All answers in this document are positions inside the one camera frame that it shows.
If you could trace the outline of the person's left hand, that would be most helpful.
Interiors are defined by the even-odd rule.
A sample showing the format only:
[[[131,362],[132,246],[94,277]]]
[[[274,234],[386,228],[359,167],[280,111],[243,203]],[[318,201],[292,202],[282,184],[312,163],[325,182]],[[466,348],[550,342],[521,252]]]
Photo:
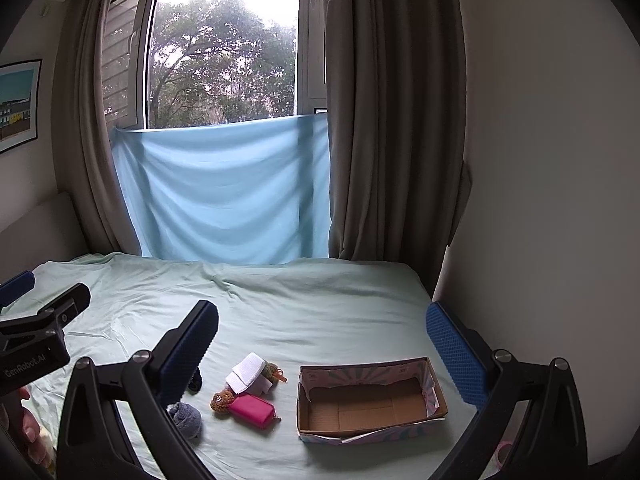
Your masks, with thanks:
[[[22,402],[30,399],[30,393],[27,387],[19,388],[16,392],[18,406],[21,409],[20,417],[20,435],[24,442],[27,442],[27,455],[30,460],[44,469],[49,469],[53,462],[53,455],[41,434],[41,428],[37,419],[27,408],[24,408]]]

